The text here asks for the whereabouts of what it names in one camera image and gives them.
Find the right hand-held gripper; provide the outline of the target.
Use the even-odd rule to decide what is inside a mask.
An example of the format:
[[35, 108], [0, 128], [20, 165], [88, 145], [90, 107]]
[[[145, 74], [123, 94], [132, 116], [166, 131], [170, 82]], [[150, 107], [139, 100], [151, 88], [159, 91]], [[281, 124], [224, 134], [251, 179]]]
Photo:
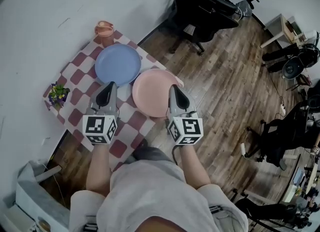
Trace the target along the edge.
[[195, 112], [194, 99], [177, 84], [169, 89], [169, 110], [171, 115], [182, 114], [172, 117], [167, 127], [175, 145], [195, 145], [203, 137], [203, 119]]

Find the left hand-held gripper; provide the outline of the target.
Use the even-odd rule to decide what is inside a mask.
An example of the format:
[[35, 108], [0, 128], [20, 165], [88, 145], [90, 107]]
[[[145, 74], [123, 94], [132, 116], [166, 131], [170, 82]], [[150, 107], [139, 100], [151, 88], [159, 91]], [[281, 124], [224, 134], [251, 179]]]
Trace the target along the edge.
[[117, 85], [110, 81], [91, 96], [89, 107], [82, 117], [82, 134], [92, 144], [110, 144], [118, 128]]

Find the big pink plate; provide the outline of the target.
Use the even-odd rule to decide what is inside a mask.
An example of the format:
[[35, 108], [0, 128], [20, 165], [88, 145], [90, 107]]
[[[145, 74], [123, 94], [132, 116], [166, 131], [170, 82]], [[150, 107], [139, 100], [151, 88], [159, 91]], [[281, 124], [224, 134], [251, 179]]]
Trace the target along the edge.
[[153, 68], [142, 72], [132, 87], [132, 97], [136, 107], [149, 117], [165, 117], [172, 85], [183, 84], [169, 71]]

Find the big blue plate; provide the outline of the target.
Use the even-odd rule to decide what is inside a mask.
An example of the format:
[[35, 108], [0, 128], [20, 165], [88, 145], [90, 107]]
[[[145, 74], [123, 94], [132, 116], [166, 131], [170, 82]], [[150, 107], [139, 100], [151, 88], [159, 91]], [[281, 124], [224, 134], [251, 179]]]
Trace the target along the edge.
[[115, 82], [117, 86], [131, 83], [139, 75], [142, 59], [138, 52], [126, 44], [114, 44], [97, 56], [94, 69], [104, 84]]

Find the person's left forearm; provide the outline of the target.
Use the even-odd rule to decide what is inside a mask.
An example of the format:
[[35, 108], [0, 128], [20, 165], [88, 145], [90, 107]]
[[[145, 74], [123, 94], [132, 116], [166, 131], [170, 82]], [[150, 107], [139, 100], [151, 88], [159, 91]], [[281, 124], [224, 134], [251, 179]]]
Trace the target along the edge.
[[106, 144], [96, 144], [86, 178], [86, 189], [106, 197], [110, 192], [111, 169], [109, 148]]

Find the red white checkered tablecloth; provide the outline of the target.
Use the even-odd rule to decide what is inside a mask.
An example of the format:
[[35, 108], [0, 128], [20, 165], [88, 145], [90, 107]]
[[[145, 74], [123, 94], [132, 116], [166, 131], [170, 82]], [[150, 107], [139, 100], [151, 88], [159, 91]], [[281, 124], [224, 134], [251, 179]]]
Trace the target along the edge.
[[[57, 74], [53, 81], [70, 90], [62, 107], [55, 107], [49, 102], [50, 87], [43, 94], [47, 108], [89, 151], [93, 150], [93, 145], [82, 133], [82, 118], [92, 94], [102, 86], [95, 72], [95, 61], [102, 50], [101, 41], [95, 36]], [[149, 117], [140, 112], [133, 100], [132, 87], [133, 84], [129, 83], [117, 89], [119, 119], [109, 147], [109, 165], [113, 171], [125, 162], [156, 123], [164, 121], [163, 118]]]

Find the potted purple yellow flowers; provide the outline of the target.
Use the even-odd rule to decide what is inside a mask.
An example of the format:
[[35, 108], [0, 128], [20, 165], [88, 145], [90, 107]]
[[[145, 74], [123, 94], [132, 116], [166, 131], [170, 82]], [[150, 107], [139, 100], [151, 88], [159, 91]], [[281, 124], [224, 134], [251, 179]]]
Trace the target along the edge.
[[48, 99], [51, 105], [55, 108], [62, 108], [67, 100], [69, 88], [65, 88], [62, 84], [55, 83], [51, 84], [51, 89], [48, 94]]

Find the person's grey trousers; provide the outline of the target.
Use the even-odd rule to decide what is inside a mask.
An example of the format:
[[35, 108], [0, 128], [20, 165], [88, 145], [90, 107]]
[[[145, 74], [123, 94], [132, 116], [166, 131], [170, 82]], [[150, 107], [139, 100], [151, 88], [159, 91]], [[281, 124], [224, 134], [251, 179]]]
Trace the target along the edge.
[[162, 150], [156, 147], [143, 146], [135, 149], [126, 159], [124, 164], [132, 164], [137, 161], [168, 161], [175, 164]]

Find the black mesh office chair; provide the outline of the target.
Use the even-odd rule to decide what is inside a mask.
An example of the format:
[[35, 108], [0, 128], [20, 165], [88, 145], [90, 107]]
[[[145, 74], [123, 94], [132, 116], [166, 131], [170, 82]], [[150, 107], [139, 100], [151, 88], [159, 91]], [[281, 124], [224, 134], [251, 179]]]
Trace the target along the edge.
[[164, 27], [177, 36], [169, 53], [174, 54], [183, 40], [198, 46], [201, 56], [205, 49], [201, 43], [211, 41], [223, 29], [236, 28], [233, 19], [237, 7], [225, 0], [173, 0]]

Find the person's grey shirt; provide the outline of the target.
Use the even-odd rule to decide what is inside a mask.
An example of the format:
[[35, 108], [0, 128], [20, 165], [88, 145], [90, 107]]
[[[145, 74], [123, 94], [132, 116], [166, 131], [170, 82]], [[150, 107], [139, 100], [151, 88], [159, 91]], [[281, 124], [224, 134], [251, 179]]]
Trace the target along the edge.
[[170, 221], [186, 232], [248, 232], [248, 218], [215, 184], [195, 189], [183, 171], [166, 160], [124, 164], [110, 178], [107, 196], [74, 193], [70, 232], [94, 225], [98, 232], [136, 232], [151, 217]]

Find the pale blue cloth covered table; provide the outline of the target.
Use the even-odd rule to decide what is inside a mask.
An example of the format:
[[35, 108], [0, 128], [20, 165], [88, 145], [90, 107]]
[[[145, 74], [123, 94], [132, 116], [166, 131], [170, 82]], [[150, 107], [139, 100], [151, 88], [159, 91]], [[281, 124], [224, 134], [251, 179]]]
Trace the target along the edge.
[[43, 187], [35, 176], [45, 172], [45, 165], [29, 161], [19, 172], [16, 183], [15, 203], [36, 224], [45, 220], [51, 232], [69, 232], [70, 211], [58, 203]]

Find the black round hanging device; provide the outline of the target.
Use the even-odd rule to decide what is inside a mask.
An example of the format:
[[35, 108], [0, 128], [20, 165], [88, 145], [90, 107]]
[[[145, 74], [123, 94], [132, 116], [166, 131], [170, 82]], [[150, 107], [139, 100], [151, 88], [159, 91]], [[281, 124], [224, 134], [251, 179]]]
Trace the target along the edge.
[[301, 59], [298, 56], [293, 56], [283, 66], [282, 75], [286, 79], [292, 80], [299, 76], [303, 72], [304, 68], [305, 67]]

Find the white wooden desk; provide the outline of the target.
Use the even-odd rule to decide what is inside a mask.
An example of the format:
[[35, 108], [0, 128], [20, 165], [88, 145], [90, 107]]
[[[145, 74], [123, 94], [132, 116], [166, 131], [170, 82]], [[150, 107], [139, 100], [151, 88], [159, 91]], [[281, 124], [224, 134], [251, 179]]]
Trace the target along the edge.
[[260, 45], [262, 49], [273, 42], [279, 44], [281, 48], [292, 44], [300, 46], [304, 43], [303, 32], [293, 16], [286, 19], [282, 14], [279, 14], [265, 25], [264, 30], [271, 33], [271, 38]]

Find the black backpack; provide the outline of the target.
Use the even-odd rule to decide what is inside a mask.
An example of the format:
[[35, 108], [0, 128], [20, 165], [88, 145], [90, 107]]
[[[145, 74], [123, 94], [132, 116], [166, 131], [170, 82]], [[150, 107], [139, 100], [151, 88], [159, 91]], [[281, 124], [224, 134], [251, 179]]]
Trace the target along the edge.
[[307, 43], [300, 46], [298, 58], [304, 68], [310, 68], [315, 65], [319, 57], [320, 51], [314, 44]]

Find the wooden bowl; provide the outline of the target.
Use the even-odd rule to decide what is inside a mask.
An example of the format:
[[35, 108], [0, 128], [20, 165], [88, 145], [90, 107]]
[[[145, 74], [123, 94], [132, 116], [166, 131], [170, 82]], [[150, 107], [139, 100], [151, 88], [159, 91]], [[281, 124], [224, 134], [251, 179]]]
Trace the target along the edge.
[[51, 232], [51, 225], [43, 219], [38, 220], [37, 226], [41, 232]]

